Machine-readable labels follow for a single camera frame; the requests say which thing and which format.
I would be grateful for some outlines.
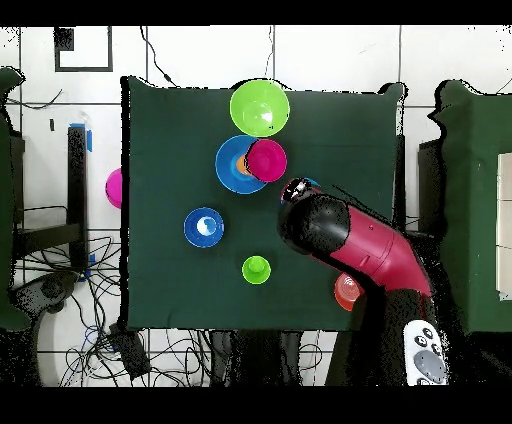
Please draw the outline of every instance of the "remote control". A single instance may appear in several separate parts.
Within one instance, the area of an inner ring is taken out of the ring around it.
[[[405,372],[409,386],[448,384],[441,339],[426,321],[414,320],[404,327]]]

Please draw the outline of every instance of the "dark green tablecloth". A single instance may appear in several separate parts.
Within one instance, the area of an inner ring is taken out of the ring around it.
[[[345,329],[350,314],[333,295],[338,272],[290,250],[278,236],[279,193],[287,178],[307,176],[326,188],[337,184],[391,217],[403,85],[384,94],[287,92],[290,119],[272,137],[287,152],[287,172],[260,192],[236,195],[214,167],[219,146],[240,134],[229,115],[233,91],[127,81],[128,325]],[[209,249],[193,247],[183,235],[185,217],[201,206],[216,209],[225,222],[222,240]],[[272,275],[261,286],[242,277],[250,255],[270,261]]]
[[[498,155],[512,152],[512,96],[472,91],[443,83],[433,115],[446,166],[441,260],[464,330],[512,331],[512,302],[496,291],[496,176]]]

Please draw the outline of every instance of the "green bowl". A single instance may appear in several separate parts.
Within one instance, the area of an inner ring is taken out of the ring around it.
[[[270,264],[261,256],[251,256],[242,265],[242,275],[248,283],[262,284],[270,277]]]
[[[244,134],[269,137],[283,129],[290,116],[290,104],[276,82],[252,80],[233,93],[229,113]]]

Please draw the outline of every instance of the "pink cup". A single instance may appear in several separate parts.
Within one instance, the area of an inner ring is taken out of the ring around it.
[[[121,176],[121,168],[116,169],[112,172],[105,184],[105,192],[107,193],[107,199],[116,208],[121,209],[121,199],[123,194],[123,178]]]
[[[279,143],[262,138],[249,149],[247,166],[258,180],[272,183],[286,171],[286,153]]]

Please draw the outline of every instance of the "small blue bowl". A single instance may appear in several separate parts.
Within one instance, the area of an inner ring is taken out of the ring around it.
[[[251,194],[261,190],[267,184],[252,175],[244,175],[236,168],[236,161],[247,153],[256,137],[236,135],[225,141],[215,157],[215,171],[224,187],[238,194]]]
[[[212,247],[224,234],[224,221],[219,213],[211,208],[194,209],[185,218],[183,232],[191,245]]]

